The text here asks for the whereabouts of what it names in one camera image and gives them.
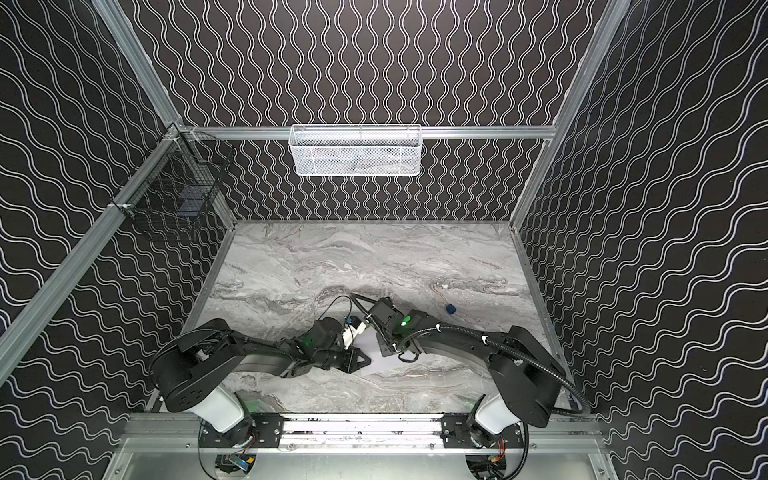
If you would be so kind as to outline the lavender envelope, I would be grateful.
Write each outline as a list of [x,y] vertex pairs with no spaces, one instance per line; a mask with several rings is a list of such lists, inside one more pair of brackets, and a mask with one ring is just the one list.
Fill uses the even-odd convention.
[[374,332],[365,332],[357,337],[353,346],[371,359],[371,363],[361,369],[362,375],[373,375],[408,366],[408,363],[401,361],[397,355],[383,356]]

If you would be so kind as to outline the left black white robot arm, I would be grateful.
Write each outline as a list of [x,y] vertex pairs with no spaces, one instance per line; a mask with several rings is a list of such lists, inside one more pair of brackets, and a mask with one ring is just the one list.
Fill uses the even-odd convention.
[[220,434],[242,429],[249,414],[227,391],[234,373],[295,378],[314,369],[351,374],[371,363],[353,346],[366,325],[356,316],[315,321],[301,335],[269,342],[245,335],[215,318],[168,346],[150,361],[150,379],[173,413],[191,412]]

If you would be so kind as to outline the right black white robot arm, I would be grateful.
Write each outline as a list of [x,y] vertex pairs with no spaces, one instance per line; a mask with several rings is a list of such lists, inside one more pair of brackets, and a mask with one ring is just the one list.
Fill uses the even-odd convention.
[[384,354],[445,356],[484,369],[505,407],[524,423],[548,425],[567,376],[559,362],[525,328],[488,332],[444,322],[424,311],[403,313],[383,297],[362,309]]

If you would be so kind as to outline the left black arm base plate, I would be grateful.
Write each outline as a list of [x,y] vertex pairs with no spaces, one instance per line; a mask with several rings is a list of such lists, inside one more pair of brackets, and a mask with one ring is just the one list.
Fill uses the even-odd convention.
[[252,413],[225,433],[203,421],[198,446],[202,448],[277,448],[285,418],[277,413]]

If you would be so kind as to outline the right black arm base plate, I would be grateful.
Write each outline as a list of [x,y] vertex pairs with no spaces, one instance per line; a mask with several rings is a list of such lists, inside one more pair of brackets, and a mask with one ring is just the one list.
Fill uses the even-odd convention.
[[468,414],[445,414],[440,419],[440,438],[447,449],[500,449],[523,447],[523,432],[519,424],[491,434],[469,419]]

